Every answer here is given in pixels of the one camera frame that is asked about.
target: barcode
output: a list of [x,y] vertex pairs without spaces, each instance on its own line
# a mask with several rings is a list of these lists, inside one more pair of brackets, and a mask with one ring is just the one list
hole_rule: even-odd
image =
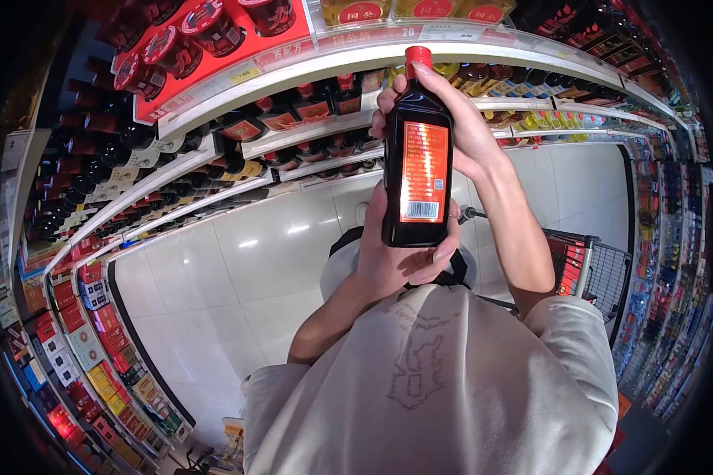
[[406,217],[436,219],[438,218],[438,202],[410,201]]

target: white tile floor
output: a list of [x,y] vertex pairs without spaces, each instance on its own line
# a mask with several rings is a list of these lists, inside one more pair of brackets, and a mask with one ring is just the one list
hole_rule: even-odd
[[[542,226],[595,234],[626,249],[623,158],[614,145],[519,150],[509,154]],[[290,341],[320,305],[330,246],[356,225],[354,209],[377,178],[279,198],[196,226],[119,259],[118,288],[137,333],[201,442],[222,447],[222,417],[239,416],[242,380],[285,363]],[[452,196],[480,208],[455,172]],[[488,222],[462,226],[476,258],[477,293],[509,299]]]

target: fingernail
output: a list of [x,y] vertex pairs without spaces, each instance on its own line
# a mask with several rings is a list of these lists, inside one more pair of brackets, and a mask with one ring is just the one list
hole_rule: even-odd
[[435,263],[447,258],[452,252],[454,252],[453,249],[448,249],[446,247],[438,248],[436,252],[433,252],[433,262]]

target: red gift box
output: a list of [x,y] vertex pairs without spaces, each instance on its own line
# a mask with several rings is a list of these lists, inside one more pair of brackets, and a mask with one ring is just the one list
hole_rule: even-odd
[[79,306],[67,307],[59,313],[61,314],[61,319],[64,321],[64,325],[66,325],[66,331],[68,333],[84,325],[84,317],[82,316]]

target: hand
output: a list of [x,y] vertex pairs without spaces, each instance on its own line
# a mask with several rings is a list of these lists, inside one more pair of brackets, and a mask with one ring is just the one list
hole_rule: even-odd
[[[480,115],[480,111],[465,94],[419,62],[413,62],[418,81],[430,92],[442,100],[454,118],[454,168],[473,178],[480,172],[487,160],[504,155],[496,143],[491,129]],[[372,114],[370,135],[375,138],[385,137],[385,114],[394,108],[394,101],[407,88],[407,78],[399,74],[394,78],[392,87],[378,96],[378,110]]]
[[459,206],[449,203],[447,237],[436,248],[391,248],[381,239],[383,216],[388,208],[388,196],[380,181],[372,190],[365,216],[364,232],[359,248],[356,279],[360,291],[366,292],[369,302],[377,302],[401,289],[428,283],[444,270],[459,247]]

